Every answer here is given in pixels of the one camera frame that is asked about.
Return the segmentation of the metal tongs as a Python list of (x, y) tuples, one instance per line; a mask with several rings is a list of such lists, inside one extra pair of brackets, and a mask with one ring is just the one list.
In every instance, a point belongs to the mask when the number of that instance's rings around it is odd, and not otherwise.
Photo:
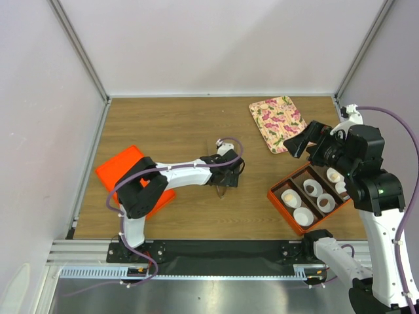
[[(206, 139), (205, 141), (206, 143), (206, 153), (207, 155), (212, 155), (213, 154), (213, 149), (211, 148), (211, 145), (209, 143), (209, 141)], [(225, 194), (227, 193), (227, 187), (225, 186), (218, 186), (218, 185), (213, 185), (216, 193), (217, 193), (217, 197), (221, 200), (225, 197)]]

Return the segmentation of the tan round chocolate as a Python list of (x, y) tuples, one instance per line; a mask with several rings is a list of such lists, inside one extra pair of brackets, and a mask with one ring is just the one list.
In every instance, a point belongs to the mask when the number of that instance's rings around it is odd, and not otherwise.
[(292, 194), (287, 194), (284, 196), (285, 201), (292, 201), (294, 199), (294, 196)]

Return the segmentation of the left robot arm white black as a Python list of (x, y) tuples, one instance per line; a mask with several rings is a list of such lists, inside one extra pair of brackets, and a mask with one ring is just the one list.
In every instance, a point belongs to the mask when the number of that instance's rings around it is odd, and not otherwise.
[(167, 190), (190, 185), (235, 188), (244, 168), (244, 159), (232, 148), (186, 163), (162, 164), (142, 158), (114, 187), (122, 215), (123, 257), (130, 262), (143, 257), (146, 216)]

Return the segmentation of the brown oval chocolate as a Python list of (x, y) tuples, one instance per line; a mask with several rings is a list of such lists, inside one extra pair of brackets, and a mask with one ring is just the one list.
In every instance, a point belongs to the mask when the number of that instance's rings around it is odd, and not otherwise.
[(327, 205), (328, 205), (328, 203), (329, 203), (329, 201), (328, 201), (327, 199), (322, 199), (322, 200), (319, 202), (319, 205), (320, 205), (321, 207), (325, 207), (325, 206), (327, 206)]

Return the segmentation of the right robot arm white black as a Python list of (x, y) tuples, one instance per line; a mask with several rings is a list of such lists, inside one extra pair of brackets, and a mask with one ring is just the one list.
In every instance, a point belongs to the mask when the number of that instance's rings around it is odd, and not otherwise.
[(380, 130), (363, 124), (333, 129), (312, 121), (284, 145), (293, 157), (306, 151), (313, 166), (331, 167), (344, 176), (367, 234), (372, 268), (344, 252), (327, 230), (304, 236), (302, 257), (330, 267), (347, 287), (355, 313), (417, 313), (418, 289), (402, 231), (407, 217), (403, 188), (382, 169), (385, 140)]

